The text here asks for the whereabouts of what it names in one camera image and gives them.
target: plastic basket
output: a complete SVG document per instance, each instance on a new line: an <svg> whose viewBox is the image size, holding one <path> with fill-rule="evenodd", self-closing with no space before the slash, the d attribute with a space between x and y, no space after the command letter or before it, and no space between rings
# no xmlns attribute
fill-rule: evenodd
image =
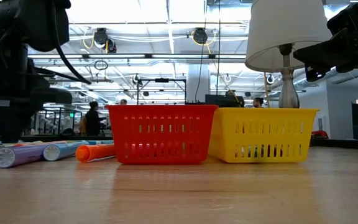
<svg viewBox="0 0 358 224"><path fill-rule="evenodd" d="M118 161L197 164L208 156L214 105L109 106Z"/></svg>
<svg viewBox="0 0 358 224"><path fill-rule="evenodd" d="M317 111L217 109L209 153L226 162L305 161Z"/></svg>

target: yellow basket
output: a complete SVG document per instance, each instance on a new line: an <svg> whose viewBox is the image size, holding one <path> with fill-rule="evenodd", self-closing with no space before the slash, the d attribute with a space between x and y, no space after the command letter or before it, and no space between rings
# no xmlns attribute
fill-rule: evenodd
<svg viewBox="0 0 358 224"><path fill-rule="evenodd" d="M209 154L226 162L303 162L317 111L219 108Z"/></svg>

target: red basket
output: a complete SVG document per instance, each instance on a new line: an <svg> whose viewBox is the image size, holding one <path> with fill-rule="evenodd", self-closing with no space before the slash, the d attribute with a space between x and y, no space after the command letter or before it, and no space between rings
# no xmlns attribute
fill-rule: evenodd
<svg viewBox="0 0 358 224"><path fill-rule="evenodd" d="M205 161L214 105L108 106L118 161L197 164Z"/></svg>

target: lamp base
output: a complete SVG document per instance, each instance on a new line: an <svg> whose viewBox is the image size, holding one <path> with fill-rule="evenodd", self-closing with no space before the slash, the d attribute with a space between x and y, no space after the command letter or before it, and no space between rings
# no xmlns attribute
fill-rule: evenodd
<svg viewBox="0 0 358 224"><path fill-rule="evenodd" d="M284 68L281 72L283 77L283 88L281 90L278 107L280 108L299 108L299 97L293 85L293 69Z"/></svg>

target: table surface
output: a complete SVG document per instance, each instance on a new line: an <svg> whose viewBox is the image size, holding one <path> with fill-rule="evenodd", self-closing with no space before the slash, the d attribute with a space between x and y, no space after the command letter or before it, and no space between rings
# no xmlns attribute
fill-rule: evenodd
<svg viewBox="0 0 358 224"><path fill-rule="evenodd" d="M124 166L74 158L0 169L3 223L358 223L358 150L301 164Z"/></svg>

